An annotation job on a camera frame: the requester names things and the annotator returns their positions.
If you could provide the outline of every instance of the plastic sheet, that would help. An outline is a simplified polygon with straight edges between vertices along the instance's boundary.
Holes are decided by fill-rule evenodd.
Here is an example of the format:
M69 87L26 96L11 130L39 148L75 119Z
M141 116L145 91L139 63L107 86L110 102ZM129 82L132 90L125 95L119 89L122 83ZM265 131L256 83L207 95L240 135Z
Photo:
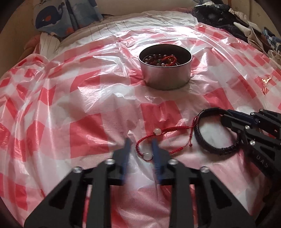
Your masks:
M137 56L159 43L193 54L191 80L183 88L144 85ZM272 79L264 95L261 79L267 76ZM191 125L195 115L213 106L280 111L280 80L280 70L261 52L203 24L121 31L80 43L51 61L32 54L0 82L0 195L23 224L72 167L96 166L129 137L126 184L112 187L113 227L168 227L170 188L155 183L153 164L136 155L136 141L157 127ZM202 122L201 132L214 146L233 140L216 118ZM159 138L167 150L187 141L187 131ZM265 183L260 171L242 151L218 157L203 151L195 137L192 144L175 157L192 168L209 166L255 215ZM150 146L144 141L140 149Z

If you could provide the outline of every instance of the red string bracelet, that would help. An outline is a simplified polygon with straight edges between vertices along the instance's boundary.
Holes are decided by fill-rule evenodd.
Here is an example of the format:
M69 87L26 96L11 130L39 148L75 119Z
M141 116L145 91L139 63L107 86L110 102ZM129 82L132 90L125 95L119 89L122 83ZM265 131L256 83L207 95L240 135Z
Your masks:
M161 130L161 134L160 134L160 135L156 135L156 134L154 133L154 134L147 135L147 136L141 138L139 141L137 141L137 144L136 144L136 151L137 151L137 153L138 153L139 156L144 160L144 154L142 154L142 153L140 152L140 150L139 150L139 144L140 144L142 141L144 141L144 140L146 140L147 138L150 138L150 137L152 137L152 136L161 136L161 135L166 134L167 132L177 131L177 130L180 130L180 129L190 129L189 140L188 140L188 142L187 142L187 144L186 144L185 146L180 147L180 148L178 148L178 149L175 149L175 150L169 152L169 154L172 155L172 154L175 154L175 153L177 153L177 152L183 150L188 144L189 144L190 147L192 147L191 138L192 138L193 129L194 129L194 126L195 126L195 124L196 124L197 119L198 119L198 116L195 116L194 119L193 119L193 121L192 121L191 127L189 127L189 126L168 127L168 128L164 128L163 130Z
M170 56L167 56L167 57L164 57L164 58L160 59L161 63L163 63L163 62L166 61L166 60L170 60L170 61L171 61L170 63L165 64L166 67L174 66L174 65L176 64L176 62L177 62L176 57L173 56L173 55L170 55ZM148 64L155 64L155 63L157 63L158 61L159 61L159 60L154 60L153 62L148 63Z

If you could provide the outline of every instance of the metal bowl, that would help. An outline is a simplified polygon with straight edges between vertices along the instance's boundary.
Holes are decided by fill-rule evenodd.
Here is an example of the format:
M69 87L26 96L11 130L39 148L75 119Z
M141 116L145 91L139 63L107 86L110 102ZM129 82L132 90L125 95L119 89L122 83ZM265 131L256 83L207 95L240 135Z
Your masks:
M154 54L174 55L177 66L152 66L143 60ZM145 84L157 90L175 90L185 86L191 73L192 54L185 48L174 44L157 44L147 47L139 54L142 77Z

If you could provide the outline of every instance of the black braided bracelet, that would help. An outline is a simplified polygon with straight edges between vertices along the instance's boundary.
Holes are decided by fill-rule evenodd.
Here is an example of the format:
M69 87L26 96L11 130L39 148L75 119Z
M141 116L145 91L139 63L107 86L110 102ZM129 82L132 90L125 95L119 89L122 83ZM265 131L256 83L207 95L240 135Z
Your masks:
M196 138L198 144L212 154L227 155L227 154L236 152L240 149L240 142L241 142L240 134L237 134L237 141L232 146L227 147L227 148L215 148L204 140L204 138L199 130L199 122L200 122L201 118L216 116L216 115L224 115L224 114L233 116L229 111L221 109L221 108L205 109L198 114L198 120L194 127L194 134L195 134L195 138Z

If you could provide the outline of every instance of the crumpled fabric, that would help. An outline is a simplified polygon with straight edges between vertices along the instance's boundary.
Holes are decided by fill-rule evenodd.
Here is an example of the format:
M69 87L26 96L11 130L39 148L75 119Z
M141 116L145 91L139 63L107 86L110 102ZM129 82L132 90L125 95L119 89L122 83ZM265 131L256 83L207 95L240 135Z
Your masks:
M239 17L246 24L249 24L250 18L245 13L234 11L232 8L229 9L229 12Z
M193 1L198 3L198 5L204 5L204 4L223 4L222 0L193 0Z
M102 20L95 0L33 0L35 28L60 38Z
M259 51L267 55L269 50L272 50L265 36L253 27L245 27L239 23L234 22L234 25L239 28L244 35L248 38L248 43Z
M276 51L269 50L268 57L271 58L278 68L281 69L281 54L278 54Z
M233 23L239 22L235 15L229 12L230 6L225 4L198 5L194 7L193 16L198 22L225 29L233 36L247 42L247 37Z
M275 37L274 34L272 34L267 29L264 29L262 33L267 38L267 41L271 45L272 49L280 54L281 53L281 39L278 37Z
M32 37L24 46L24 52L21 54L21 56L18 59L18 62L29 56L30 54L36 52L36 47L38 47L38 44L40 42L40 34Z
M171 188L157 185L153 163L137 156L136 142L157 127L189 126L209 107L280 112L281 70L247 43L195 21L179 12L107 20L71 35L52 58L32 54L3 76L0 196L21 224L72 167L95 167L129 137L125 185L111 188L112 226L168 227ZM138 54L160 43L180 45L193 54L185 87L158 91L145 86ZM263 95L262 79L269 75ZM217 118L201 124L202 135L213 146L226 147L235 140ZM159 146L171 151L185 145L188 135L166 134L158 138ZM209 166L257 215L265 177L243 151L219 157L202 150L194 137L192 144L174 157L191 168ZM140 150L151 150L149 143L142 142Z

